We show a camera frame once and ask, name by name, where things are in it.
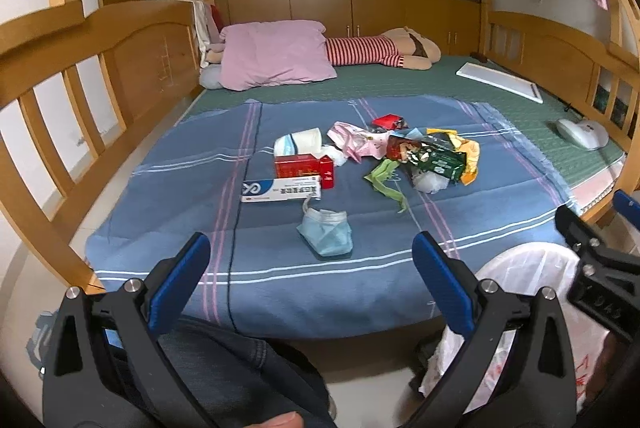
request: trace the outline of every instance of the jeans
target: jeans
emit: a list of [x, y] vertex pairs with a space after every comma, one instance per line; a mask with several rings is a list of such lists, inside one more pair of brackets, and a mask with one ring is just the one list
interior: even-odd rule
[[[220, 428], [242, 428], [290, 411], [302, 416], [305, 428], [335, 428], [322, 377], [289, 345], [248, 338], [191, 317], [181, 317], [158, 343]], [[119, 367], [130, 400], [139, 403], [126, 365]]]

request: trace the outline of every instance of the stuffed toy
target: stuffed toy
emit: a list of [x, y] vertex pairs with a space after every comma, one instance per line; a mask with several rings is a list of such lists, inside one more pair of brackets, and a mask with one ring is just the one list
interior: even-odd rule
[[378, 36], [327, 38], [332, 65], [382, 63], [391, 67], [425, 70], [437, 62], [440, 48], [411, 28], [395, 28]]

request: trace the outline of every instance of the pink pillow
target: pink pillow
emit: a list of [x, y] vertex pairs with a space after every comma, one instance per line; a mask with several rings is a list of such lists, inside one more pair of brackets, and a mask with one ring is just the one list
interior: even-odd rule
[[220, 82], [243, 91], [257, 86], [299, 84], [336, 78], [322, 35], [313, 20], [250, 22], [227, 26]]

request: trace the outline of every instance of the blue bed sheet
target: blue bed sheet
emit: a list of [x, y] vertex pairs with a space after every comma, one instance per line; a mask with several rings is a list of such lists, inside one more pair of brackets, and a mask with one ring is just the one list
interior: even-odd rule
[[[456, 129], [481, 147], [478, 179], [436, 195], [417, 192], [404, 171], [387, 182], [410, 208], [363, 179], [379, 161], [349, 160], [317, 202], [347, 211], [353, 253], [316, 256], [296, 226], [301, 201], [241, 203], [243, 180], [274, 176], [273, 142], [335, 121], [365, 126], [395, 113], [412, 127]], [[211, 241], [207, 272], [184, 313], [251, 336], [337, 338], [383, 331], [438, 314], [411, 259], [428, 230], [472, 271], [513, 246], [562, 243], [554, 228], [570, 190], [544, 155], [498, 111], [434, 96], [262, 104], [253, 100], [189, 118], [169, 130], [136, 168], [86, 254], [108, 290], [174, 256], [194, 231]]]

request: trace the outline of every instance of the blue surgical mask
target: blue surgical mask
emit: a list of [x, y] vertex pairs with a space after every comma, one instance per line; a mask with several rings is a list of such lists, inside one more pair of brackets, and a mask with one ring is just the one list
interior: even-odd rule
[[309, 208], [309, 199], [302, 205], [304, 213], [298, 231], [321, 257], [346, 255], [353, 249], [347, 212]]

